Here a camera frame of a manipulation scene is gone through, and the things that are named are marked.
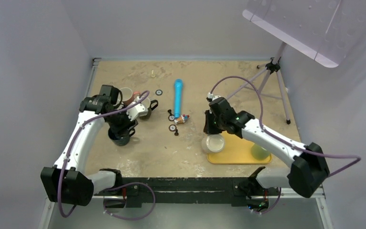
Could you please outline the cream white ceramic mug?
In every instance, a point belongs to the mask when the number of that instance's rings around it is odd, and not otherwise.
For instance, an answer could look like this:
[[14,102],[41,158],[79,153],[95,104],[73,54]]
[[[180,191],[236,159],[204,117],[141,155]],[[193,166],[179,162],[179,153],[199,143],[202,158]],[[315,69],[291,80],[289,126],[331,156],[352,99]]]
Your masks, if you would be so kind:
[[221,134],[206,135],[202,139],[201,147],[207,154],[219,153],[225,148],[225,139]]

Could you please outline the dark blue ceramic mug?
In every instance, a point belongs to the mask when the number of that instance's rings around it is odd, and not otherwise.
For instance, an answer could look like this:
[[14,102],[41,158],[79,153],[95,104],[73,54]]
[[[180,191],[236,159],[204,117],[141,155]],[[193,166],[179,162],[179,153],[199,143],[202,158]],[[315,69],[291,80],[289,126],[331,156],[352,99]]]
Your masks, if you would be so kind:
[[108,129],[108,137],[111,139],[111,141],[116,144],[117,146],[125,146],[130,142],[131,137],[136,133],[136,130],[133,128],[129,131],[129,133],[116,136],[112,130]]

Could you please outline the grey teal ceramic mug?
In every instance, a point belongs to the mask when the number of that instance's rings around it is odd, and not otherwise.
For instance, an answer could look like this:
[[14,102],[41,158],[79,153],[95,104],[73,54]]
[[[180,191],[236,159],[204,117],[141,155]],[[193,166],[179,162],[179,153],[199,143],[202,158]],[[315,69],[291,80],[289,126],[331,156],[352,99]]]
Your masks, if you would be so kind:
[[122,94],[122,103],[125,106],[128,106],[133,101],[133,91],[131,88],[123,87],[120,88],[120,92]]

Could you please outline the black ceramic mug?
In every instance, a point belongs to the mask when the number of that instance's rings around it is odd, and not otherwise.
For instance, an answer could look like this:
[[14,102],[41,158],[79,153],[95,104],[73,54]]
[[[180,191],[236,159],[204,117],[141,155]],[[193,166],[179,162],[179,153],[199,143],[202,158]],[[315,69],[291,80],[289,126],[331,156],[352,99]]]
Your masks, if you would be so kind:
[[154,109],[156,109],[157,108],[157,106],[159,105],[159,102],[158,102],[158,100],[151,100],[150,98],[146,98],[143,102],[142,102],[142,104],[145,106],[145,108],[147,109],[147,113],[146,113],[146,115],[141,115],[141,116],[139,116],[139,118],[141,119],[141,120],[148,120],[150,117],[151,117],[151,115],[152,115],[152,111],[154,110]]

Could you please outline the pink ceramic mug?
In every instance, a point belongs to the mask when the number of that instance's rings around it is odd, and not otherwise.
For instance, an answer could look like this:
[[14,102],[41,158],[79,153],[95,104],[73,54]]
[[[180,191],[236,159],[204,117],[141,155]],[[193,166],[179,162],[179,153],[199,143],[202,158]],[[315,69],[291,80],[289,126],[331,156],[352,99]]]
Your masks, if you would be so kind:
[[132,103],[137,97],[139,97],[141,95],[140,92],[131,92],[130,93],[130,98],[128,100],[126,100],[128,103]]

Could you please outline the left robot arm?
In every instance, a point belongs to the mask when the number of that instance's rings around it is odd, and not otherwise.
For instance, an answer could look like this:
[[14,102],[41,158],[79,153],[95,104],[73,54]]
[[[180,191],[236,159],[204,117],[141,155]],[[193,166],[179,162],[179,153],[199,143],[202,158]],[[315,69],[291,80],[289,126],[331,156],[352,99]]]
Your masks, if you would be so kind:
[[141,98],[125,105],[120,89],[102,85],[98,95],[86,97],[79,108],[75,129],[60,157],[51,167],[44,167],[41,180],[51,202],[86,206],[92,196],[106,190],[118,195],[123,189],[121,173],[116,169],[101,169],[85,176],[85,165],[102,126],[109,125],[111,136],[127,139],[134,134],[137,118],[148,109]]

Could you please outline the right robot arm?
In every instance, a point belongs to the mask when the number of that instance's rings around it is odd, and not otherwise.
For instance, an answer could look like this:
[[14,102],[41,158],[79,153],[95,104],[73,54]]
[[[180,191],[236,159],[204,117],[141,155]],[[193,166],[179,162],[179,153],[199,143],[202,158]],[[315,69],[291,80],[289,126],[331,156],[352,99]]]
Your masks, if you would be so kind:
[[204,133],[216,135],[226,132],[253,142],[266,149],[288,166],[288,170],[268,170],[260,167],[249,177],[248,187],[254,194],[267,188],[292,188],[302,197],[309,198],[328,178],[329,168],[322,148],[311,143],[305,145],[285,137],[267,126],[260,126],[254,115],[236,112],[221,96],[207,96],[209,109],[204,112]]

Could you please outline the light green ceramic mug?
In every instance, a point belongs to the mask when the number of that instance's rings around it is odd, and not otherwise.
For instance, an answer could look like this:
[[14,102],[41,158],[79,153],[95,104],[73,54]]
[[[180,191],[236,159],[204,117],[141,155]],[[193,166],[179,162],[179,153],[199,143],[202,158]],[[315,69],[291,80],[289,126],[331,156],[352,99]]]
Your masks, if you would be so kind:
[[251,154],[256,160],[265,160],[271,155],[269,151],[257,144],[252,146]]

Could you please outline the yellow plastic tray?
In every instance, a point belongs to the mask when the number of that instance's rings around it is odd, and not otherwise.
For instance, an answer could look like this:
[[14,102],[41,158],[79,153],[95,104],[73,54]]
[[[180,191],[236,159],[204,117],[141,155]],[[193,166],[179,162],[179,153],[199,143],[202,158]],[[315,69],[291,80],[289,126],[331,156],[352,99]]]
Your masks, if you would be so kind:
[[251,154],[253,142],[240,139],[226,132],[221,134],[225,139],[225,148],[219,153],[207,154],[207,160],[212,164],[268,164],[272,154],[265,160],[256,160]]

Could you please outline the blue toy microphone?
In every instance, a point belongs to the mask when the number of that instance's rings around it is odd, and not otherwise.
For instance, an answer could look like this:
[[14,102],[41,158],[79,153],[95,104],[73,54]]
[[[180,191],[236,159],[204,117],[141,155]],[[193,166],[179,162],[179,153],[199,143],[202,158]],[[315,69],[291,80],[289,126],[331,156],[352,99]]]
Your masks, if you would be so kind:
[[177,119],[181,114],[183,81],[176,79],[174,82],[174,118]]

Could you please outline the translucent perforated panel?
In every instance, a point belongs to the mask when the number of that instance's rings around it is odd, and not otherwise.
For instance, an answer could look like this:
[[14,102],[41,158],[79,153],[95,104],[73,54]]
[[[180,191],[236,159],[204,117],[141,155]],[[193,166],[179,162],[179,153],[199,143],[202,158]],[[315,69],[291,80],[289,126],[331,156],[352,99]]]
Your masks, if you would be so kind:
[[366,32],[366,0],[250,0],[243,17],[335,68]]

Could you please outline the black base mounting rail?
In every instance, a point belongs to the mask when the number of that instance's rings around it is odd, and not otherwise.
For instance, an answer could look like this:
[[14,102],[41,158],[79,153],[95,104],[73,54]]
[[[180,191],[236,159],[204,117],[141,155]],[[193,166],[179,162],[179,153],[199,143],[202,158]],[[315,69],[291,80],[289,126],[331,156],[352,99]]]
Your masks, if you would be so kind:
[[143,203],[256,205],[277,197],[278,188],[262,188],[248,177],[124,177],[122,190],[102,191],[96,197],[120,197],[128,208]]

